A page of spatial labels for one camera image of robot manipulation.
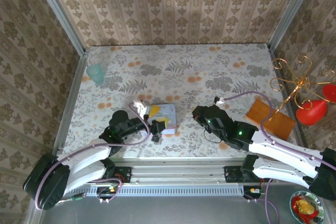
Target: table surface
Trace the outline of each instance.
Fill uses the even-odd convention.
[[[224,142],[209,142],[191,116],[193,108],[212,105],[215,96],[231,97],[250,90],[267,95],[274,108],[282,101],[281,93],[269,85],[276,75],[266,44],[94,47],[91,56],[104,58],[105,80],[95,84],[84,73],[65,153],[96,139],[114,111],[126,110],[130,118],[135,117],[128,104],[140,99],[175,104],[178,130],[163,135],[159,143],[122,148],[113,157],[245,157],[245,151]],[[246,122],[245,114],[256,98],[245,95],[228,101],[225,110],[233,120]],[[207,133],[206,137],[218,141]],[[142,138],[139,133],[127,141]],[[293,133],[289,141],[295,142]]]

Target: red balloon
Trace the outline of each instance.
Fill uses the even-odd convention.
[[[336,85],[327,84],[323,87],[323,94],[331,102],[336,102]]]
[[[312,107],[308,110],[298,109],[296,111],[296,117],[298,120],[305,125],[313,125],[320,121],[326,114],[328,107],[327,102],[323,100],[313,100]],[[310,102],[306,102],[303,108],[307,109],[310,107]]]

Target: wooden board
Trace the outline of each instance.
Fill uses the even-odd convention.
[[[256,100],[251,109],[247,112],[246,118],[260,125],[261,121],[269,114],[269,106]],[[282,140],[287,140],[290,132],[294,128],[296,122],[292,118],[278,112],[271,121],[264,124],[266,131]]]

